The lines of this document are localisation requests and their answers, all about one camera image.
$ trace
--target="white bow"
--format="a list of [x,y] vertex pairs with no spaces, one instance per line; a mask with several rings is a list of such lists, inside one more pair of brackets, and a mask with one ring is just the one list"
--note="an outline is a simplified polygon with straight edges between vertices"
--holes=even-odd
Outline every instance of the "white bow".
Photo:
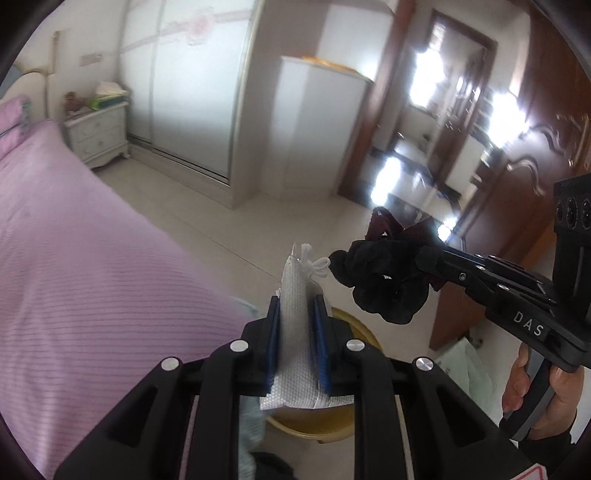
[[[294,254],[296,251],[296,244],[291,251]],[[312,247],[310,244],[301,244],[300,263],[306,275],[312,278],[312,275],[325,278],[329,273],[330,259],[328,257],[321,257],[318,260],[311,261],[310,254]]]

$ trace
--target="headboard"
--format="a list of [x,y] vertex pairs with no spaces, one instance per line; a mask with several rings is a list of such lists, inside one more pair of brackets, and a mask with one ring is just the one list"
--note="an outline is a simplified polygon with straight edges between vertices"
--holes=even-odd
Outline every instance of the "headboard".
[[31,120],[38,122],[47,118],[47,76],[41,70],[23,73],[0,99],[4,103],[24,93],[31,98]]

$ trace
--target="silver screw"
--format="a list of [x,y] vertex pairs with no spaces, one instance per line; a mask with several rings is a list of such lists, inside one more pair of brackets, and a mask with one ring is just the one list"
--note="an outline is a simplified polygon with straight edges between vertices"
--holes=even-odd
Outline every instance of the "silver screw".
[[230,343],[230,350],[232,352],[243,352],[248,349],[248,342],[246,340],[234,340]]
[[173,356],[169,356],[168,358],[165,358],[160,362],[162,370],[165,370],[167,372],[171,372],[172,370],[178,368],[179,365],[180,362],[178,361],[178,358],[175,358]]
[[347,342],[347,348],[352,352],[360,352],[365,348],[365,344],[361,340],[354,338]]
[[419,370],[423,370],[424,372],[429,372],[429,370],[433,369],[433,360],[427,358],[426,356],[417,358],[415,365]]

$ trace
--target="gray handle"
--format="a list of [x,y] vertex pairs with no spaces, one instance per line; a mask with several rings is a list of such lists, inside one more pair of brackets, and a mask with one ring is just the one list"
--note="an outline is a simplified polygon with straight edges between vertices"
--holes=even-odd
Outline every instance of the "gray handle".
[[525,371],[531,380],[530,389],[523,399],[521,408],[507,412],[499,423],[501,430],[512,440],[523,440],[552,400],[554,390],[550,386],[551,367],[552,362],[535,350],[528,349]]

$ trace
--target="drawer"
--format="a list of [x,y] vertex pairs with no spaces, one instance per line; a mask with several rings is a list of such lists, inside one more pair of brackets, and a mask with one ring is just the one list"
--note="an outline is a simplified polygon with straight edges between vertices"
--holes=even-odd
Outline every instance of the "drawer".
[[106,132],[95,135],[81,142],[78,142],[74,147],[74,152],[82,159],[86,160],[102,152],[110,150],[117,145],[121,145],[124,141],[124,133],[119,127],[111,128]]
[[94,137],[111,128],[123,124],[123,109],[116,108],[102,115],[97,115],[76,125],[76,141],[81,142],[86,138]]

